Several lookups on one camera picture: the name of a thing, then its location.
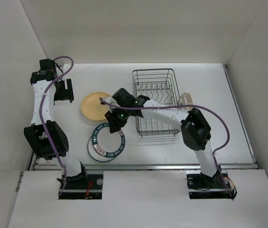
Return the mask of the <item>white plate dark rim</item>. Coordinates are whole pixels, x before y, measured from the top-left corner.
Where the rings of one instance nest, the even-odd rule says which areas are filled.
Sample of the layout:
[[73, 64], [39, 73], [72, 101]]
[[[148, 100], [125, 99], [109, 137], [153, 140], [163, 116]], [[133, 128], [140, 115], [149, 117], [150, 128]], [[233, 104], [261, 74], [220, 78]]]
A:
[[118, 157], [118, 155], [115, 157], [110, 157], [110, 158], [100, 156], [93, 148], [92, 137], [89, 138], [88, 143], [87, 143], [87, 153], [92, 160], [98, 163], [109, 163]]

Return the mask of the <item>white plate green lettered rim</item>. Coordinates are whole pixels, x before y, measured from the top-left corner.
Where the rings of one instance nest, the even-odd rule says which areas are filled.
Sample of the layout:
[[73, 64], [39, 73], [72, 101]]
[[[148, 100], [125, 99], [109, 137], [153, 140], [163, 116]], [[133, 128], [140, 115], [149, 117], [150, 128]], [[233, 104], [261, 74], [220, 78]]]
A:
[[95, 152], [105, 158], [118, 157], [125, 149], [125, 135], [122, 130], [110, 133], [108, 123], [98, 125], [92, 133], [92, 146]]

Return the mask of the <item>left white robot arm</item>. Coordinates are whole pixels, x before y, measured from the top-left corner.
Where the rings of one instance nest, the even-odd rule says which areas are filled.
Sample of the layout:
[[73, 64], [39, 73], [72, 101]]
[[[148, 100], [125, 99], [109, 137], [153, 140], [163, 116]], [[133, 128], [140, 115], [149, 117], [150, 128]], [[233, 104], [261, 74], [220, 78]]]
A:
[[58, 75], [59, 67], [51, 59], [42, 59], [40, 69], [33, 72], [30, 83], [34, 90], [34, 112], [24, 136], [39, 159], [56, 163], [64, 171], [59, 179], [62, 184], [84, 188], [88, 184], [85, 167], [69, 152], [69, 141], [62, 128], [55, 121], [56, 101], [74, 101], [71, 79]]

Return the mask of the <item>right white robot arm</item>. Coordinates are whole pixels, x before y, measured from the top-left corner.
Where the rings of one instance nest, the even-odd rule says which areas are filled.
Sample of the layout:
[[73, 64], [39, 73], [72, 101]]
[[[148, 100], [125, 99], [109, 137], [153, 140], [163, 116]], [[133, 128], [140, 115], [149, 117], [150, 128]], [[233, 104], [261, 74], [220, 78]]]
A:
[[203, 184], [213, 187], [218, 183], [218, 165], [210, 144], [211, 127], [199, 109], [186, 111], [166, 106], [148, 96], [134, 97], [124, 88], [119, 89], [113, 96], [100, 98], [100, 101], [102, 105], [109, 107], [105, 117], [110, 133], [119, 132], [129, 117], [159, 121], [179, 130], [185, 146], [195, 152], [201, 167]]

